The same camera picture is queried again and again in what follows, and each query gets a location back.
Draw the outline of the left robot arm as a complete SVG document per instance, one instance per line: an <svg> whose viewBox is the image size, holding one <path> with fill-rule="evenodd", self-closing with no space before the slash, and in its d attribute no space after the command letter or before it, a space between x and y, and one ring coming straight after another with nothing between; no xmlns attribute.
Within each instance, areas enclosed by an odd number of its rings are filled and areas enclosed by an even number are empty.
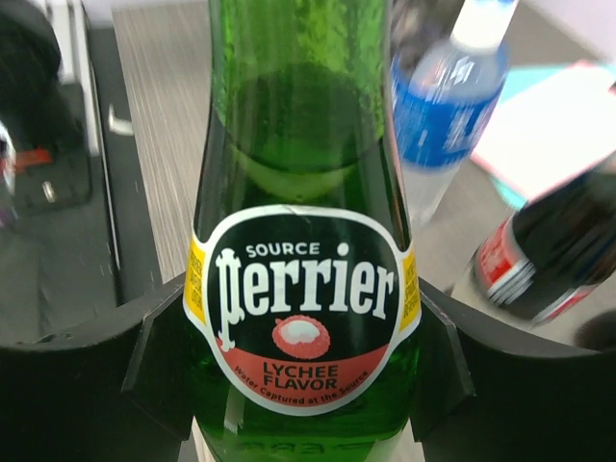
<svg viewBox="0 0 616 462"><path fill-rule="evenodd" d="M61 52L53 28L30 1L1 3L1 122L19 150L53 147L52 106Z"/></svg>

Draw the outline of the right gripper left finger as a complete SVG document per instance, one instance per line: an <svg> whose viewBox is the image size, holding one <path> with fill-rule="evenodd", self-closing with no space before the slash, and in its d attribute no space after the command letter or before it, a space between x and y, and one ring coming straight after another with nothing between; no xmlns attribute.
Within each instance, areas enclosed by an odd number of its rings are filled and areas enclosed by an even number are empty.
<svg viewBox="0 0 616 462"><path fill-rule="evenodd" d="M2 346L2 460L177 460L193 419L184 279L36 343Z"/></svg>

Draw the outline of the Pocari Sweat plastic bottle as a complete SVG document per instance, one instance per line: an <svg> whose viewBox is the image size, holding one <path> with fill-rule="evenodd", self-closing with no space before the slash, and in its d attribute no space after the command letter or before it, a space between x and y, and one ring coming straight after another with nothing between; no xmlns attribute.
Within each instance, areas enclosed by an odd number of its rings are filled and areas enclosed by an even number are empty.
<svg viewBox="0 0 616 462"><path fill-rule="evenodd" d="M517 4L466 1L452 31L419 60L391 64L394 128L411 222L436 212L496 108L509 70L503 39Z"/></svg>

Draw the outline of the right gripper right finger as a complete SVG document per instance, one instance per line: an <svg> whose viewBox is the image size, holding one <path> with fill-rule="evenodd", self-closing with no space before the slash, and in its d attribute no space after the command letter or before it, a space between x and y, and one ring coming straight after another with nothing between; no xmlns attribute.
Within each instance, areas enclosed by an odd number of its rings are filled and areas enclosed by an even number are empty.
<svg viewBox="0 0 616 462"><path fill-rule="evenodd" d="M420 283L410 421L427 461L612 461L615 354L497 321Z"/></svg>

